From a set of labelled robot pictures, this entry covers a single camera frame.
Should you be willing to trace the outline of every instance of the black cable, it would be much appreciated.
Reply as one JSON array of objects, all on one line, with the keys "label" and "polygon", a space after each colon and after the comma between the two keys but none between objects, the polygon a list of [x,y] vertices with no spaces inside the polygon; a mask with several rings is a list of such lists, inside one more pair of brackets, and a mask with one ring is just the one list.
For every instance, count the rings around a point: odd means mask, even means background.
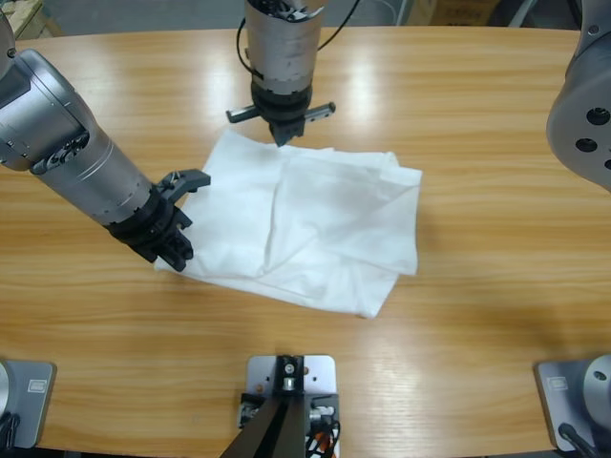
[{"label": "black cable", "polygon": [[0,452],[13,449],[19,423],[19,415],[16,414],[6,412],[0,417]]},{"label": "black cable", "polygon": [[240,59],[240,63],[242,64],[242,66],[250,74],[252,74],[253,76],[258,76],[260,79],[263,79],[263,75],[257,72],[255,69],[251,69],[250,67],[248,67],[248,65],[246,64],[246,62],[244,62],[244,59],[242,58],[242,50],[240,49],[240,37],[242,36],[242,29],[244,28],[245,25],[246,25],[246,18],[244,18],[242,22],[240,23],[240,26],[238,27],[238,33],[236,35],[236,51],[238,53],[238,58]]},{"label": "black cable", "polygon": [[352,5],[352,8],[350,9],[350,11],[348,12],[348,16],[346,16],[346,19],[344,19],[344,22],[340,25],[340,27],[337,28],[337,30],[333,33],[333,35],[331,35],[329,37],[329,39],[323,43],[321,46],[318,47],[318,51],[320,51],[322,48],[324,48],[326,45],[328,45],[331,41],[333,41],[333,38],[335,38],[337,36],[337,34],[342,31],[342,29],[344,28],[344,26],[348,23],[348,21],[350,20],[350,17],[352,17],[352,14],[354,13],[354,10],[356,10],[356,7],[359,6],[359,3],[361,3],[361,0],[356,0],[354,2],[354,5]]},{"label": "black cable", "polygon": [[578,29],[581,29],[581,21],[583,19],[581,9],[579,8],[577,2],[578,0],[566,0],[566,3],[569,6],[569,11],[571,12],[571,16],[573,16],[575,24],[577,25]]},{"label": "black cable", "polygon": [[583,458],[600,458],[598,451],[583,439],[572,425],[563,423],[558,427],[560,437],[567,441]]}]

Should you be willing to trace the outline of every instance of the cardboard box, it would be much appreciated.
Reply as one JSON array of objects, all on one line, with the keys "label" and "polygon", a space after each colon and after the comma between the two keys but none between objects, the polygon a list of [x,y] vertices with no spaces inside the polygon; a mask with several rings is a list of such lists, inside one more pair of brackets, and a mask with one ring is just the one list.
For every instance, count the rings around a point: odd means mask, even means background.
[{"label": "cardboard box", "polygon": [[500,0],[413,0],[408,26],[485,26]]}]

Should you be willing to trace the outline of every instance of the robotic arm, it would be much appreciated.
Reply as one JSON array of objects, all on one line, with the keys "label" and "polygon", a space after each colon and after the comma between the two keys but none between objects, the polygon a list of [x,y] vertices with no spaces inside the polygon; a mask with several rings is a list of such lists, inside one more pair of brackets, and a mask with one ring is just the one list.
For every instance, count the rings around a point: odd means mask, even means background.
[{"label": "robotic arm", "polygon": [[180,271],[193,258],[180,231],[191,220],[175,203],[210,177],[189,170],[151,183],[55,67],[36,51],[15,51],[1,11],[0,164],[30,170],[150,262],[160,256]]},{"label": "robotic arm", "polygon": [[[269,124],[276,144],[282,146],[302,136],[307,122],[335,112],[333,102],[308,108],[326,4],[327,0],[245,0],[246,17],[238,30],[237,49],[252,75],[253,105],[228,111],[230,122],[260,116]],[[244,24],[250,67],[240,51]]]},{"label": "robotic arm", "polygon": [[[581,37],[547,137],[566,167],[611,191],[611,2],[583,0],[582,8]],[[611,355],[542,363],[535,372],[557,449],[586,458],[610,456]]]}]

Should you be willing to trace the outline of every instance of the cloth fold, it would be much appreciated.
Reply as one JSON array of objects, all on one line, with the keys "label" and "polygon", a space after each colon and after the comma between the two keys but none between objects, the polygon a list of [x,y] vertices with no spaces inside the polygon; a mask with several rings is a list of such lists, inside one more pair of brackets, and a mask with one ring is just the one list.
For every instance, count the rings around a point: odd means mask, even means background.
[{"label": "cloth fold", "polygon": [[204,171],[212,185],[182,207],[195,250],[183,275],[373,318],[399,274],[416,272],[422,173],[393,153],[277,148],[225,131]]}]

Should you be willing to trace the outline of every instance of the floor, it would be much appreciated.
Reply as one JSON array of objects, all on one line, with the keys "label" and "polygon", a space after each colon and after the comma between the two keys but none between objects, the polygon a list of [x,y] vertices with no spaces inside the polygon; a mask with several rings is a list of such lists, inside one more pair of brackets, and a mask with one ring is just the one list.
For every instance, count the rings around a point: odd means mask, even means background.
[{"label": "floor", "polygon": [[[405,1],[362,0],[353,14],[351,26],[393,26]],[[331,0],[324,24],[337,27],[354,0]],[[491,24],[504,26],[516,13],[522,0],[504,0]],[[192,29],[235,29],[244,12],[244,0],[45,0],[50,15],[68,35],[121,31],[180,31]],[[574,29],[575,21],[566,1],[538,0],[527,17],[526,27]]]}]

